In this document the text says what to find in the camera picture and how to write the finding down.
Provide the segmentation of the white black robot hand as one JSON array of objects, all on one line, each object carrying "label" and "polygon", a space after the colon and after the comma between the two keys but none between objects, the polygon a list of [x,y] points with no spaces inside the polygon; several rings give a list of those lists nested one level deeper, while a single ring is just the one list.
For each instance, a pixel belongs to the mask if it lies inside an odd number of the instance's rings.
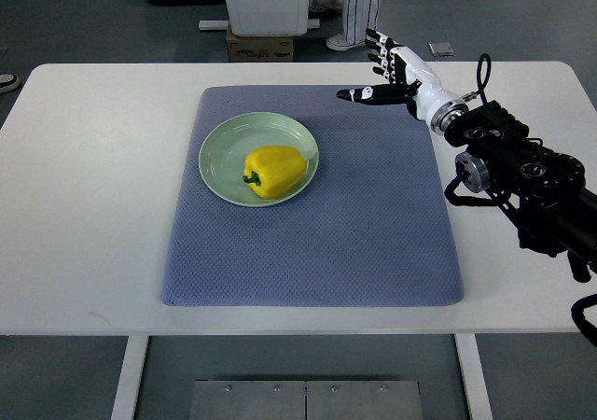
[{"label": "white black robot hand", "polygon": [[468,111],[464,99],[446,90],[437,74],[410,48],[378,31],[366,30],[365,45],[373,72],[385,84],[340,90],[337,97],[361,105],[405,105],[409,113],[437,134]]}]

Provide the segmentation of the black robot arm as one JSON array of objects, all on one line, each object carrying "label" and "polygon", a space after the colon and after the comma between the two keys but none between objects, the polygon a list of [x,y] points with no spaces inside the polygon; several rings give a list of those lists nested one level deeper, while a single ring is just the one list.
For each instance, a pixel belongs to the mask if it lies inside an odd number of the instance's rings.
[{"label": "black robot arm", "polygon": [[499,208],[516,228],[520,248],[551,258],[566,254],[574,279],[588,283],[596,273],[596,196],[586,188],[584,165],[545,147],[487,99],[491,70],[490,56],[481,54],[475,94],[482,104],[454,117],[445,133],[463,152],[444,195],[454,206]]}]

